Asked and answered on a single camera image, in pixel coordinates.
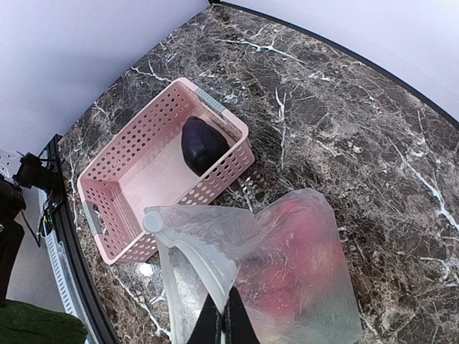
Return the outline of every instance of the pink basket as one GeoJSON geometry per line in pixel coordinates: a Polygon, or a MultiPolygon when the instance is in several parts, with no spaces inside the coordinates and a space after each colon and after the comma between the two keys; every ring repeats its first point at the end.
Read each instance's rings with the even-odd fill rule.
{"type": "Polygon", "coordinates": [[[255,161],[248,132],[241,120],[186,78],[156,96],[78,178],[83,209],[103,260],[113,264],[151,257],[156,240],[142,228],[143,210],[212,202],[255,161]],[[231,147],[201,177],[186,166],[181,152],[181,128],[189,116],[218,129],[231,147]]]}

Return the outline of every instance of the basket handle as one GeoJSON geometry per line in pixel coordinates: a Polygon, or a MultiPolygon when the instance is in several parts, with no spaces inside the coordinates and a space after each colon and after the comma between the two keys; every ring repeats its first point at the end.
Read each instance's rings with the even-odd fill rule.
{"type": "Polygon", "coordinates": [[[226,110],[226,107],[223,106],[220,102],[217,102],[209,93],[205,92],[203,89],[198,88],[195,93],[201,98],[203,102],[207,104],[213,111],[218,114],[221,114],[226,110]]]}
{"type": "Polygon", "coordinates": [[[92,203],[84,200],[83,211],[85,212],[87,223],[89,224],[89,228],[93,237],[102,234],[102,230],[100,229],[99,221],[97,221],[97,216],[95,215],[92,203]]]}

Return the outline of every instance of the white backdrop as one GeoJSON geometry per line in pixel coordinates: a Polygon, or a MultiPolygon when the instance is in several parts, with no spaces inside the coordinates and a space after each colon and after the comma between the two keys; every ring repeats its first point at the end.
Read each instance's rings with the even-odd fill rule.
{"type": "Polygon", "coordinates": [[[2,0],[0,148],[38,153],[207,0],[2,0]]]}
{"type": "Polygon", "coordinates": [[[303,27],[360,54],[459,121],[459,1],[224,1],[303,27]]]}

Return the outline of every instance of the gray floor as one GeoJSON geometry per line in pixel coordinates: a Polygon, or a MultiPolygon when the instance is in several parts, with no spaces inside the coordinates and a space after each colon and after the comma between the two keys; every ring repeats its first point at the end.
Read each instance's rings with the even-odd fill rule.
{"type": "MultiPolygon", "coordinates": [[[[32,189],[24,193],[27,203],[26,218],[35,230],[39,217],[38,192],[32,189]]],[[[63,312],[64,307],[57,291],[44,241],[42,240],[42,247],[38,248],[21,215],[16,221],[23,226],[25,235],[14,263],[6,297],[63,312]]]]}

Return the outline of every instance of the translucent plastic bag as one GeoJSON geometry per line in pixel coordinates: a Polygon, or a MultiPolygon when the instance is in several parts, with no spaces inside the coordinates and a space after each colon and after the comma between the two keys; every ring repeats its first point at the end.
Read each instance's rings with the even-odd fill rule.
{"type": "Polygon", "coordinates": [[[352,343],[359,314],[333,209],[311,189],[254,216],[219,206],[145,210],[158,243],[172,343],[185,344],[209,294],[223,313],[233,285],[258,340],[352,343]]]}

